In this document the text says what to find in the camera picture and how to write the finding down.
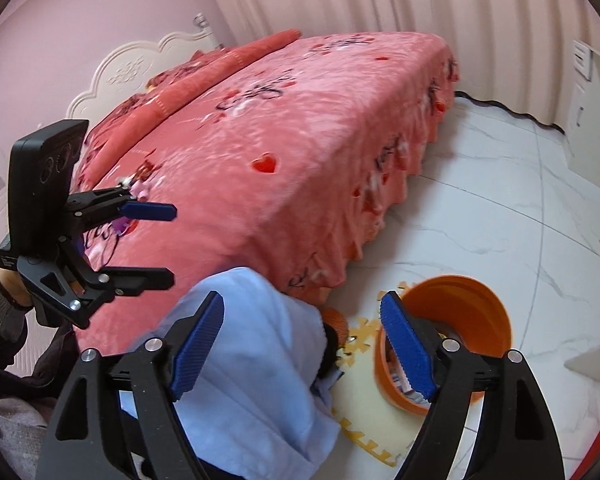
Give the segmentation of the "person left hand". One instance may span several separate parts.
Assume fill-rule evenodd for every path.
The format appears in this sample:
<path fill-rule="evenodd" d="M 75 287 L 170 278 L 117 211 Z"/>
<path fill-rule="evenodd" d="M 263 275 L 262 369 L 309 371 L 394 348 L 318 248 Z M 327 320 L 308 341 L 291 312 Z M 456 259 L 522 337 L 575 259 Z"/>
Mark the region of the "person left hand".
<path fill-rule="evenodd" d="M 23 309 L 32 307 L 31 295 L 18 272 L 0 267 L 0 285 L 4 289 L 6 297 L 17 306 Z"/>

